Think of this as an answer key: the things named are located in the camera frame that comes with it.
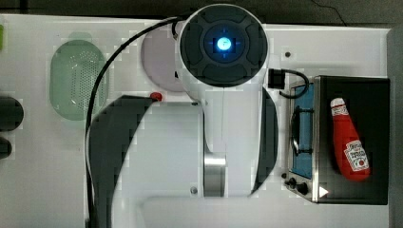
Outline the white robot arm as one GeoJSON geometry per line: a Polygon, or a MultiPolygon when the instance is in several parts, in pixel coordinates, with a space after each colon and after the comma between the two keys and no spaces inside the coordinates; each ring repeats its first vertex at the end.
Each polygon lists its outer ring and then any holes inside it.
{"type": "Polygon", "coordinates": [[[192,13],[175,43],[182,100],[122,96],[91,123],[90,228],[145,228],[142,207],[153,198],[251,196],[277,157],[268,62],[265,30],[248,10],[192,13]]]}

